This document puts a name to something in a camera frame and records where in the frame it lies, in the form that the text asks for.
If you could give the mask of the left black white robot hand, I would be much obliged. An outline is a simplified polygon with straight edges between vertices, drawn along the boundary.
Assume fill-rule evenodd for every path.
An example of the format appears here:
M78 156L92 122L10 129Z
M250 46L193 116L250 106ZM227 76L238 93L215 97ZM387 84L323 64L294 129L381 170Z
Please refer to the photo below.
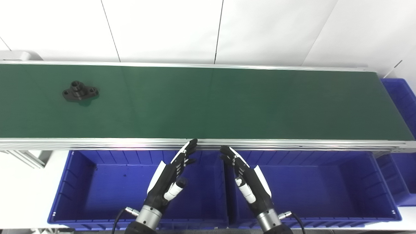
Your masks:
M176 153L170 163L160 162L150 181L144 205L162 214L165 212L171 200L186 186L187 181L181 175L187 166L196 162L190 155L196 151L197 144L198 139L192 139Z

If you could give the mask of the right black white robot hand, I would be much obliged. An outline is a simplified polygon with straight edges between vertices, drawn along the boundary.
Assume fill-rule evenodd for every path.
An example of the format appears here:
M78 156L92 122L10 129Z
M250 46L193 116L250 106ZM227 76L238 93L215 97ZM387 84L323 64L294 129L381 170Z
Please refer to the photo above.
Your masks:
M220 153L224 163L233 169L234 181L254 216L274 209L271 191L259 166L250 167L242 156L229 146L222 145Z

